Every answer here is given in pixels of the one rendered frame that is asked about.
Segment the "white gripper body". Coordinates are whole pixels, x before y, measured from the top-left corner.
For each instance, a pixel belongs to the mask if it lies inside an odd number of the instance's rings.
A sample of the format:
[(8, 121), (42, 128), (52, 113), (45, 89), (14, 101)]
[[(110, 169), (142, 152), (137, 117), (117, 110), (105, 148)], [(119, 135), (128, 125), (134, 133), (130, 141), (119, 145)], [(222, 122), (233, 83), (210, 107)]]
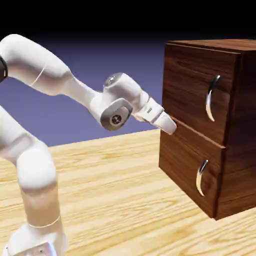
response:
[(177, 125), (176, 123), (172, 120), (172, 118), (165, 112), (163, 111), (153, 122), (153, 125), (168, 135), (172, 135), (176, 129)]

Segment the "large dark wood door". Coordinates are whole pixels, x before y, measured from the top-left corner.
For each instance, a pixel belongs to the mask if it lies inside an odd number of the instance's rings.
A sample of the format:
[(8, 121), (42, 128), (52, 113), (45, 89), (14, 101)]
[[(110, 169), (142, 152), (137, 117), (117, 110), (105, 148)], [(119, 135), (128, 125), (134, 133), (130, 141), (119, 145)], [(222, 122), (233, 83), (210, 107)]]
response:
[[(174, 118), (210, 140), (227, 143), (232, 93), (240, 54), (168, 43), (164, 52), (162, 105)], [(220, 79), (206, 113), (206, 96), (215, 76)]]

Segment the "small dark wood door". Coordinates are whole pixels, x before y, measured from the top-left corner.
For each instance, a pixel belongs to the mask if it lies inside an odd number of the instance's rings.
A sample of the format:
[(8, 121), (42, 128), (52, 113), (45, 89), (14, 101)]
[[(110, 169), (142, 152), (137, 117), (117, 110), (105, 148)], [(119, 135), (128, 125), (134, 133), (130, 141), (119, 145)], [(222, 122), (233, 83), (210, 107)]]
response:
[[(160, 133), (159, 167), (210, 218), (217, 218), (217, 201), (225, 147), (181, 122), (172, 135)], [(196, 186), (199, 167), (208, 160), (202, 175), (200, 195)]]

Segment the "dark wood cabinet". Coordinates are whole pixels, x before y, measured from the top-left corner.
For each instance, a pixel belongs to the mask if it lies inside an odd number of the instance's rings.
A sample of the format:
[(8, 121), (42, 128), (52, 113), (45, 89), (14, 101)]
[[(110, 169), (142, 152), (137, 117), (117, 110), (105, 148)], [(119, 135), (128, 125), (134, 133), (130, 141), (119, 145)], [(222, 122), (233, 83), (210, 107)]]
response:
[(240, 54), (233, 85), (215, 220), (256, 207), (256, 39), (170, 40)]

